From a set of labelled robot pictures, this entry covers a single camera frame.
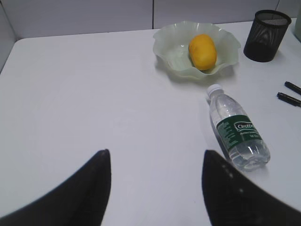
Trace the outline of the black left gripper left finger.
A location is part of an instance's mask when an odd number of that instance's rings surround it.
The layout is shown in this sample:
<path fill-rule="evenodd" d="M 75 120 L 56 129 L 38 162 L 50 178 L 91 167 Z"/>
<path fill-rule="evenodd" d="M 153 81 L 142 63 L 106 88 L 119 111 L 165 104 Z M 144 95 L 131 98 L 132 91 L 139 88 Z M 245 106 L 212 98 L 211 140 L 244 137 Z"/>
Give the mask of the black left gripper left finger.
<path fill-rule="evenodd" d="M 1 217 L 2 226 L 99 226 L 111 191 L 111 158 L 98 151 L 48 194 Z"/>

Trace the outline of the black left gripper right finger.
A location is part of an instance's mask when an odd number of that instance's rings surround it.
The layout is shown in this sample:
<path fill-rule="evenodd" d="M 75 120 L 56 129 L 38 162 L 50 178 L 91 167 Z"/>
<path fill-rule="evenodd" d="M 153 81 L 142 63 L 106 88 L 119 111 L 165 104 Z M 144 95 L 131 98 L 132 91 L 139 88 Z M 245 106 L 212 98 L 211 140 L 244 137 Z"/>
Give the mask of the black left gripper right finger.
<path fill-rule="evenodd" d="M 262 190 L 214 150 L 206 150 L 202 191 L 213 226 L 299 226 L 300 211 Z"/>

